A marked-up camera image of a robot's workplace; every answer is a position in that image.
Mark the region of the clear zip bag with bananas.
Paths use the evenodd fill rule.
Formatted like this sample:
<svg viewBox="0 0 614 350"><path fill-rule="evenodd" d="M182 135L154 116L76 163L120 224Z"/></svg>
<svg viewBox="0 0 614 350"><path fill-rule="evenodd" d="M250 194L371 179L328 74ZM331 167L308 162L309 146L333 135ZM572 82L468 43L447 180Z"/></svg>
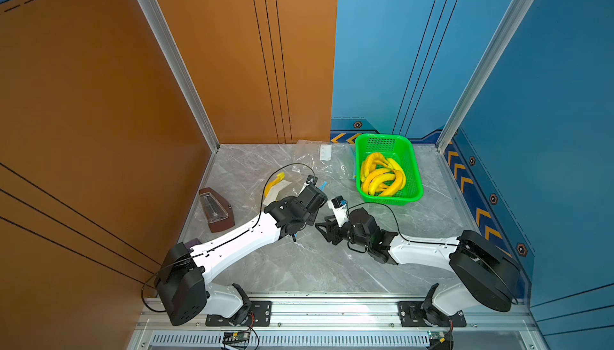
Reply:
<svg viewBox="0 0 614 350"><path fill-rule="evenodd" d="M294 161L307 164L320 179L341 181L356 177L354 145L300 140L293 147Z"/></svg>

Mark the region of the yellow plastic banana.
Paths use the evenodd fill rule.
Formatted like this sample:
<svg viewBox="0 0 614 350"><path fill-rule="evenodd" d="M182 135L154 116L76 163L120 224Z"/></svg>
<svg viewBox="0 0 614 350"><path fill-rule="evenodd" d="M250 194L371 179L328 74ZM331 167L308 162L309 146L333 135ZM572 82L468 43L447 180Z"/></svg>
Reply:
<svg viewBox="0 0 614 350"><path fill-rule="evenodd" d="M368 195L380 193L394 179L393 170L390 169L388 159L382 153L371 153L359 166L358 188Z"/></svg>

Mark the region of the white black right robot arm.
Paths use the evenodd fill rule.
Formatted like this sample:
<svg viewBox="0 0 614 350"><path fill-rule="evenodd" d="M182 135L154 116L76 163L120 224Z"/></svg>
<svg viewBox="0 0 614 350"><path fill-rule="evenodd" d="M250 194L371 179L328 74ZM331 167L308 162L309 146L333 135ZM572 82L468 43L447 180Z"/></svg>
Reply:
<svg viewBox="0 0 614 350"><path fill-rule="evenodd" d="M412 321L449 327L467 308L483 305L507 313L516 305L518 263L476 231L439 239L407 237L382 229L363 208L326 217L315 227L330 244L344 241L382 265L424 265L454 273L457 281L432 285L420 305L407 308Z"/></svg>

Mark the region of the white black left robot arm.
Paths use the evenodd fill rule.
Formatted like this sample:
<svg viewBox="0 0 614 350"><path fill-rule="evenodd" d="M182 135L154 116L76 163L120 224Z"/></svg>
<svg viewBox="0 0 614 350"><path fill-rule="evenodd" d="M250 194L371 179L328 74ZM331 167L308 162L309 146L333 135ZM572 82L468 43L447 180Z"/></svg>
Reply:
<svg viewBox="0 0 614 350"><path fill-rule="evenodd" d="M220 316L232 325L249 322L252 303L239 284L216 284L224 270L261 247L293 236L315 222L328 201L315 185L305 185L298 196L273 201L252 221L204 244L173 246L158 270L153 287L173 326L201 313Z"/></svg>

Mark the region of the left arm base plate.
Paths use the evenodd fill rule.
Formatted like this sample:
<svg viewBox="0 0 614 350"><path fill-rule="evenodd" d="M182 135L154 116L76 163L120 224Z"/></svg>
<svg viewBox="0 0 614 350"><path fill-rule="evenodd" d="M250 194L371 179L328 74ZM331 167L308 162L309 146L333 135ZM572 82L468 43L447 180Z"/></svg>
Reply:
<svg viewBox="0 0 614 350"><path fill-rule="evenodd" d="M253 300L243 305L233 316L208 315L207 327L268 327L273 303L270 300Z"/></svg>

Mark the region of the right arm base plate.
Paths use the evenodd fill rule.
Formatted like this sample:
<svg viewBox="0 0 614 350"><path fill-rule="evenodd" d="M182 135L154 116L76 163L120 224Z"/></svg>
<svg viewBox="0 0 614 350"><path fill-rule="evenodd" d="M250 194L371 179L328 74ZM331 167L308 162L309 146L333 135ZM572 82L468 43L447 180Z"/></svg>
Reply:
<svg viewBox="0 0 614 350"><path fill-rule="evenodd" d="M449 328L452 324L454 329L467 326L462 311L452 316L446 316L436 308L423 308L423 300L403 300L397 303L398 315L402 327L432 327Z"/></svg>

